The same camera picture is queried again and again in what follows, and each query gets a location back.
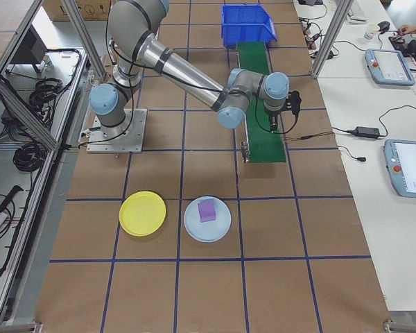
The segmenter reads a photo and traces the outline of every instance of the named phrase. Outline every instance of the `purple block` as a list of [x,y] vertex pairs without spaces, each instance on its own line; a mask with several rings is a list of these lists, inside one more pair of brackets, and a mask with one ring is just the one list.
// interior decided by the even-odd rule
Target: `purple block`
[[197,204],[199,209],[200,222],[209,222],[216,219],[213,199],[201,201]]

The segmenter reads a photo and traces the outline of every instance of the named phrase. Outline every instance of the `keyboard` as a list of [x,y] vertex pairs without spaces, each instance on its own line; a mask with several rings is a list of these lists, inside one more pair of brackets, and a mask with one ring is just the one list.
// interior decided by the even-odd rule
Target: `keyboard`
[[353,1],[351,8],[348,11],[347,20],[351,23],[364,24],[367,21],[367,15],[362,11],[357,0]]

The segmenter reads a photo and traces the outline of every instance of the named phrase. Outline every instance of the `white table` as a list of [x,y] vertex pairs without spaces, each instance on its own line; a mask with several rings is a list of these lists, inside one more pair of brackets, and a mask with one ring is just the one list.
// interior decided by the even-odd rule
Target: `white table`
[[[367,14],[368,24],[387,20],[379,0],[358,0]],[[326,31],[336,5],[325,0],[327,16],[314,20]],[[301,17],[317,17],[323,6],[300,6]],[[375,37],[363,40],[366,24],[344,23],[337,40],[348,40],[362,49],[378,48]],[[386,33],[382,35],[383,49],[392,49]],[[322,96],[332,126],[345,130],[356,126],[379,128],[379,116],[390,108],[405,104],[416,107],[416,84],[412,87],[377,85],[370,77],[364,53],[346,43],[336,44],[338,58],[326,61],[319,75]],[[416,110],[394,110],[383,118],[390,139],[416,140]],[[364,163],[352,160],[343,151],[342,159],[352,188],[361,223],[376,268],[376,273],[390,311],[416,311],[416,198],[398,196],[385,169],[383,143],[385,140],[361,139],[336,133],[339,145],[353,155],[365,156]]]

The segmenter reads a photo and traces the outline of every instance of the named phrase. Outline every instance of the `green conveyor belt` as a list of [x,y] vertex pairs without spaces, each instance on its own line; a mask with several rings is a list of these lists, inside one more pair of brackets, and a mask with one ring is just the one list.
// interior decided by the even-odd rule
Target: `green conveyor belt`
[[[239,42],[239,67],[262,74],[269,74],[266,46],[263,42]],[[284,143],[280,135],[262,130],[256,122],[255,100],[246,112],[246,127],[248,137],[248,162],[286,162]],[[257,103],[257,119],[259,123],[269,128],[268,115],[263,110],[263,102]]]

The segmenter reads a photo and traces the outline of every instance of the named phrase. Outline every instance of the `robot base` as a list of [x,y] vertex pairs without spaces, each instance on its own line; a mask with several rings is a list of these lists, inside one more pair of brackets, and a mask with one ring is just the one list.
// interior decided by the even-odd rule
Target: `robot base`
[[[125,109],[126,117],[131,118],[131,109]],[[134,109],[132,122],[127,130],[127,135],[122,135],[114,141],[99,142],[88,144],[86,150],[88,153],[141,153],[144,144],[144,133],[146,124],[147,109]],[[99,127],[100,121],[97,117],[94,120],[93,127]],[[91,132],[89,142],[106,140],[101,131]]]

